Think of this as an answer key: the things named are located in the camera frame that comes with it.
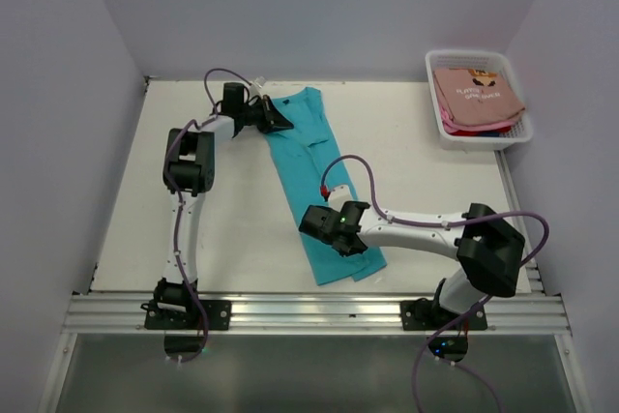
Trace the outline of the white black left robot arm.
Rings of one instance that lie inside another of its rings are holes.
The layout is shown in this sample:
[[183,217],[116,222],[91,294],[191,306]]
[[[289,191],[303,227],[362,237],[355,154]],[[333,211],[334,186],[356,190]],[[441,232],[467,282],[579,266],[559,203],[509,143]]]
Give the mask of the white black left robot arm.
[[201,315],[197,294],[196,247],[202,207],[215,181],[217,145],[255,127],[264,134],[294,128],[264,91],[265,80],[226,82],[222,99],[206,120],[191,119],[168,133],[162,179],[172,201],[169,252],[153,295],[151,312],[166,314],[179,328],[194,326]]

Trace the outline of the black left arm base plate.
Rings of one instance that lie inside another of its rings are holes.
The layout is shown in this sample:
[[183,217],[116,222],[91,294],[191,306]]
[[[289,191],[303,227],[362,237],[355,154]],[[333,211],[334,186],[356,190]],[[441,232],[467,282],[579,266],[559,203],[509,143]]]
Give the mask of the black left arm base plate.
[[201,300],[199,306],[189,300],[185,307],[165,305],[154,300],[140,305],[146,312],[144,327],[165,331],[203,330],[204,319],[207,319],[209,331],[227,331],[231,307],[231,302],[227,300]]

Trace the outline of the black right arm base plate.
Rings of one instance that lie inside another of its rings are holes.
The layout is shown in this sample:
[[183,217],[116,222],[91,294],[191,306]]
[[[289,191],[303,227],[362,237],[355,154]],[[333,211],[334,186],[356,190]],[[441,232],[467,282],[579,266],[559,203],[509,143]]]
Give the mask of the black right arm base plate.
[[[445,310],[427,298],[405,300],[399,303],[399,315],[404,331],[436,331],[458,317],[457,313]],[[484,331],[488,328],[486,314],[479,310],[455,326],[456,331],[464,328],[471,331]]]

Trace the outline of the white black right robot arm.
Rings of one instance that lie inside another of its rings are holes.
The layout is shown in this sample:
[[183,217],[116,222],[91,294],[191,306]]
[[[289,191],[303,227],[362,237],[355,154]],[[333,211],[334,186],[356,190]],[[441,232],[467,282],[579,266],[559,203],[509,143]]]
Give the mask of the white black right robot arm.
[[414,304],[416,318],[453,328],[486,296],[511,298],[524,237],[485,204],[472,203],[450,215],[379,213],[368,203],[348,200],[339,210],[309,206],[299,231],[348,257],[373,248],[399,248],[438,254],[458,263],[439,282],[432,299]]

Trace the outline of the turquoise t shirt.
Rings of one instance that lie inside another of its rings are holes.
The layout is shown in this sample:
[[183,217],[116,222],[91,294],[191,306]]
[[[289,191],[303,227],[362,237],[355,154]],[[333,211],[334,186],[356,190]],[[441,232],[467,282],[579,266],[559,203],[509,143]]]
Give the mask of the turquoise t shirt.
[[[293,228],[297,229],[310,205],[325,204],[319,192],[320,179],[340,151],[319,90],[306,87],[297,94],[274,99],[273,104],[293,124],[291,130],[268,133],[265,138],[295,222]],[[342,257],[307,235],[300,238],[318,285],[346,278],[363,280],[387,266],[377,248]]]

